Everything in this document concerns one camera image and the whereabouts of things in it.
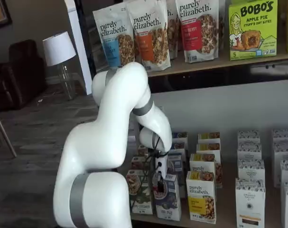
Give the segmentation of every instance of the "gray floor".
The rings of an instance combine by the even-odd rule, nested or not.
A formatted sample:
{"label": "gray floor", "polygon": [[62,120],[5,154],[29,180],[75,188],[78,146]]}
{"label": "gray floor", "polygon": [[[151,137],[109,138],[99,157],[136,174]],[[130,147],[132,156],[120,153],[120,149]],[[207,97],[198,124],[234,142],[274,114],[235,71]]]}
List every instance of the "gray floor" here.
{"label": "gray floor", "polygon": [[[11,159],[8,149],[0,146],[0,228],[56,225],[52,196],[65,139],[73,127],[98,114],[91,96],[66,101],[59,91],[49,88],[27,107],[0,113],[18,155]],[[129,129],[128,150],[134,151],[132,124]]]}

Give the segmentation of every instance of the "wooden chair leg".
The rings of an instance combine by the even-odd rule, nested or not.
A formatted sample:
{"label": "wooden chair leg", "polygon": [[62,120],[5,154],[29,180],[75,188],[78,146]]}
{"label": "wooden chair leg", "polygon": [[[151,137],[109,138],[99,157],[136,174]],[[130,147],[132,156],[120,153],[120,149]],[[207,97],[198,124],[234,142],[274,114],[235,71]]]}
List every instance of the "wooden chair leg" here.
{"label": "wooden chair leg", "polygon": [[13,148],[13,146],[12,146],[12,144],[11,144],[11,142],[10,142],[6,132],[5,132],[5,129],[3,128],[2,124],[1,124],[1,122],[0,122],[0,132],[1,132],[2,136],[4,137],[4,139],[6,141],[6,144],[8,145],[13,157],[16,158],[16,156],[17,156],[16,152],[15,152],[15,150],[14,150],[14,148]]}

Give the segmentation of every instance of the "table lamp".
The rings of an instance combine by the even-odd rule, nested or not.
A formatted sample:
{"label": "table lamp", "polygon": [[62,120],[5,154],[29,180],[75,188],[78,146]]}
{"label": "table lamp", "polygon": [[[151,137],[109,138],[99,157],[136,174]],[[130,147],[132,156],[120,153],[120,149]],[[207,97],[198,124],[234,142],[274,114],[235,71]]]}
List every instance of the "table lamp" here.
{"label": "table lamp", "polygon": [[76,53],[68,32],[56,34],[43,40],[47,66],[57,65],[58,76],[68,100],[75,98],[74,81],[69,75],[66,61],[73,58]]}

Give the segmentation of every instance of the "green box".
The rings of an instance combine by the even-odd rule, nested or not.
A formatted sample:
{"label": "green box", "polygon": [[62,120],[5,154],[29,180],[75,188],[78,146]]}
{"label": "green box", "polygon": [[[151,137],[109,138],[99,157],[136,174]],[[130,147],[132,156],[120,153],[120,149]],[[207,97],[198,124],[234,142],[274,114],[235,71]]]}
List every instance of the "green box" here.
{"label": "green box", "polygon": [[277,54],[277,0],[243,1],[229,6],[230,60]]}

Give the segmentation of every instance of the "wall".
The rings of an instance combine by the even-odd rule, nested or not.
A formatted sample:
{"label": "wall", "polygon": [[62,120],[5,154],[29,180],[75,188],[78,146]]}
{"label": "wall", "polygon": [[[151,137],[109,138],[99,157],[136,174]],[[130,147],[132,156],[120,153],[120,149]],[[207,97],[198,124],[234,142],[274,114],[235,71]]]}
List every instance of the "wall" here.
{"label": "wall", "polygon": [[[12,43],[33,39],[39,55],[44,57],[43,39],[63,31],[73,37],[64,0],[6,0],[6,3],[13,23],[0,28],[0,62],[8,61]],[[68,66],[82,75],[77,57],[71,59]],[[48,75],[55,74],[55,67],[49,67]]]}
{"label": "wall", "polygon": [[273,127],[288,126],[288,80],[153,94],[172,129],[189,132],[195,151],[199,132],[220,131],[222,156],[236,159],[237,131],[261,131],[262,156],[269,158]]}

